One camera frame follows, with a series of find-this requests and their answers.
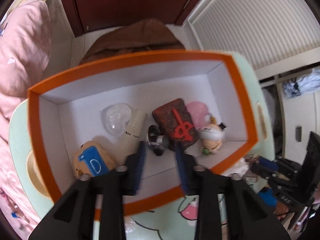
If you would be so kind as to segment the brown bear plush blue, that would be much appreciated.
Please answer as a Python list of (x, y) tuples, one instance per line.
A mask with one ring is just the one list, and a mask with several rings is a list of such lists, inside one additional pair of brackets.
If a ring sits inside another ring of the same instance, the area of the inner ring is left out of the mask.
[(92, 177), (108, 174), (116, 168), (116, 162), (110, 157), (109, 153), (95, 141), (84, 143), (73, 154), (73, 170), (78, 179), (83, 174)]

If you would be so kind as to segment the cream cosmetic tube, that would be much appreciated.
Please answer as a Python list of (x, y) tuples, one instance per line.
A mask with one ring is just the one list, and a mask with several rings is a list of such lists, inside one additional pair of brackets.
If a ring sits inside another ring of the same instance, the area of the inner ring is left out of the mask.
[(138, 151), (140, 136), (147, 116), (148, 114), (140, 109), (135, 109), (132, 112), (131, 119), (120, 139), (117, 155), (120, 164), (125, 163), (125, 159), (128, 155), (135, 154)]

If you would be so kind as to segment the brown box red symbol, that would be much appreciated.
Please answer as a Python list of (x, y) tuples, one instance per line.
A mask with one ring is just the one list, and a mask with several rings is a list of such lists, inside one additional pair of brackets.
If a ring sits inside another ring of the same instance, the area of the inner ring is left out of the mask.
[(180, 142), (183, 149), (193, 146), (199, 134), (193, 124), (183, 99), (178, 98), (152, 111), (152, 117), (159, 130), (169, 138), (169, 149), (174, 151)]

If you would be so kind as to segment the orange cardboard box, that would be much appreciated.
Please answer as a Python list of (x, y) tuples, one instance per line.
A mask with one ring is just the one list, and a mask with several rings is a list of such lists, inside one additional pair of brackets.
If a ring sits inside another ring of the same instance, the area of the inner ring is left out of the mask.
[(57, 202), (74, 183), (72, 159), (95, 141), (118, 164), (130, 153), (108, 134), (103, 113), (125, 103), (154, 120), (153, 110), (175, 99), (205, 103), (223, 122), (225, 143), (215, 155), (201, 154), (200, 143), (187, 149), (204, 166), (222, 173), (258, 143), (252, 67), (238, 53), (163, 50), (114, 56), (69, 69), (28, 90), (31, 144), (44, 185)]

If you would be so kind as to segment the pink bed quilt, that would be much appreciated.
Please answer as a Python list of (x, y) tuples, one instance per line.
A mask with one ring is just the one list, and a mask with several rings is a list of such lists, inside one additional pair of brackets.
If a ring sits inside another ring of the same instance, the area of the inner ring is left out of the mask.
[(47, 3), (25, 1), (1, 25), (1, 211), (21, 239), (40, 221), (27, 199), (9, 148), (9, 122), (27, 90), (40, 82), (51, 54)]

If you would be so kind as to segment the pink heart shaped dish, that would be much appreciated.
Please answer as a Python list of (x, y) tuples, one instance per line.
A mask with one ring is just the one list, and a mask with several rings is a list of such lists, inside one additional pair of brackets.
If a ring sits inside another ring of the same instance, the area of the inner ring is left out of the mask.
[(208, 106), (200, 101), (193, 101), (186, 105), (187, 111), (189, 112), (193, 125), (196, 129), (201, 129), (207, 126), (211, 122), (211, 114)]

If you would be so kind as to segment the crumpled white tissue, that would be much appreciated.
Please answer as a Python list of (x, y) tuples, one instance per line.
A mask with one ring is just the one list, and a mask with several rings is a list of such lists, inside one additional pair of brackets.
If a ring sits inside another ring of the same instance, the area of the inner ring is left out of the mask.
[(249, 163), (244, 158), (240, 158), (233, 166), (222, 172), (225, 177), (235, 176), (242, 178), (249, 170)]

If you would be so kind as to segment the dark red wooden door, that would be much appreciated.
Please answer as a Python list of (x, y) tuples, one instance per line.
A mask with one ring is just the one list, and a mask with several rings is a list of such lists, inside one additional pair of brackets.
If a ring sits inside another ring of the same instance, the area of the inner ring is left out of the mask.
[(74, 36), (147, 18), (182, 25), (200, 0), (61, 0)]

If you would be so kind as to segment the clear plastic cup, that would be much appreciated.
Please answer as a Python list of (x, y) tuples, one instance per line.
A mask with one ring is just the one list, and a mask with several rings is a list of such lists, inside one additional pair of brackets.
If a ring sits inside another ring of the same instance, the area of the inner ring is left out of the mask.
[(124, 133), (131, 116), (130, 107), (124, 103), (109, 105), (101, 111), (103, 127), (114, 137), (119, 137)]

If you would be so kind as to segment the white louvered closet door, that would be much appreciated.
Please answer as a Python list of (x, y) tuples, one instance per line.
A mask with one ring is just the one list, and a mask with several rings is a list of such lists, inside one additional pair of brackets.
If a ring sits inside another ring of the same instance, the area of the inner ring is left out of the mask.
[(319, 17), (306, 0), (200, 0), (184, 25), (200, 49), (242, 54), (259, 80), (319, 62)]

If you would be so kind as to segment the white-haired doll figure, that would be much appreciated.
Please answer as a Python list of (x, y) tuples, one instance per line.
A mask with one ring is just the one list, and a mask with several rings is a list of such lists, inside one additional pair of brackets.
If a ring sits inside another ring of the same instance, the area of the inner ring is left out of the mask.
[(198, 130), (198, 134), (203, 143), (202, 154), (215, 154), (223, 145), (224, 130), (227, 126), (220, 124), (208, 124)]

